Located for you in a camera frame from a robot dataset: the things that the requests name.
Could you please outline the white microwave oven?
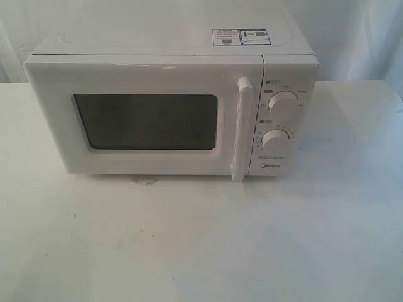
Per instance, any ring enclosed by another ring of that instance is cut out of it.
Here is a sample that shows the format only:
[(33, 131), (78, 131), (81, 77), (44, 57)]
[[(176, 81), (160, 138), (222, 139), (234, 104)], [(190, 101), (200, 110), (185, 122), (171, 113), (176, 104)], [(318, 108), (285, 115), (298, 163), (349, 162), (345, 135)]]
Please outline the white microwave oven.
[(260, 55), (32, 55), (24, 68), (70, 173), (249, 173)]

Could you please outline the white microwave oven body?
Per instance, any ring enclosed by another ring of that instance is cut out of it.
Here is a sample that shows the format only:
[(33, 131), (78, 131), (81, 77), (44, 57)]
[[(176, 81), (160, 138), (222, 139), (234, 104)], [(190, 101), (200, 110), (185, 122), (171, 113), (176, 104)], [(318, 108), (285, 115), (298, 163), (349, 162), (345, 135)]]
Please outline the white microwave oven body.
[[(265, 28), (271, 45), (213, 45), (213, 29), (241, 28)], [(87, 1), (32, 55), (262, 56), (246, 176), (279, 176), (292, 166), (319, 69), (313, 49), (281, 1)], [(300, 112), (292, 120), (278, 120), (269, 111), (268, 101), (281, 91), (298, 97)], [(290, 144), (265, 151), (262, 137), (275, 129), (286, 131)]]

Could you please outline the lower white control knob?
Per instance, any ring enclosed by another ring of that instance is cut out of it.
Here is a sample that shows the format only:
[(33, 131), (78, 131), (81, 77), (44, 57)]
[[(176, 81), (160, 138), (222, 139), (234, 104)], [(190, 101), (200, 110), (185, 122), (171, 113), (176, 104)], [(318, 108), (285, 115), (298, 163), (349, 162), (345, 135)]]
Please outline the lower white control knob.
[(262, 137), (262, 146), (265, 151), (283, 150), (290, 144), (289, 134), (284, 130), (271, 130)]

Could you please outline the white control knob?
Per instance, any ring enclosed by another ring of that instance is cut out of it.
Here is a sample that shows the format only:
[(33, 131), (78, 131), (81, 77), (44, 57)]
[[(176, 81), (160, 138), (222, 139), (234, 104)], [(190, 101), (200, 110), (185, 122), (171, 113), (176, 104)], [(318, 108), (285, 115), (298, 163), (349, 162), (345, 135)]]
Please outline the white control knob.
[(271, 130), (262, 137), (262, 146), (265, 151), (283, 150), (290, 144), (289, 134), (284, 130)]
[(271, 115), (278, 120), (292, 120), (300, 112), (298, 97), (290, 91), (276, 93), (268, 101), (268, 108)]

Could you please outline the upper white control knob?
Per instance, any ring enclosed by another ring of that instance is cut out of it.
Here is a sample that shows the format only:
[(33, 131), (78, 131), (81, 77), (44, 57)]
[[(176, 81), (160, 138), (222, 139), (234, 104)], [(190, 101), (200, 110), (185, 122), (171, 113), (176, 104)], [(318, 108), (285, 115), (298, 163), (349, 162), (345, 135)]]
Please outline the upper white control knob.
[(268, 101), (268, 108), (271, 115), (278, 120), (292, 120), (300, 112), (298, 97), (290, 91), (276, 93)]

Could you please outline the blue white warning sticker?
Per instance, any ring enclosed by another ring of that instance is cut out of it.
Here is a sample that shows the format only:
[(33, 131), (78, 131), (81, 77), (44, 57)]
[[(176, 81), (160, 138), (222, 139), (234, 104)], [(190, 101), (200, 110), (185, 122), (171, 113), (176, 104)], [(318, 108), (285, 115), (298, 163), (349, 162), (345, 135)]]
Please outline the blue white warning sticker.
[(213, 29), (214, 46), (263, 46), (271, 45), (265, 28)]

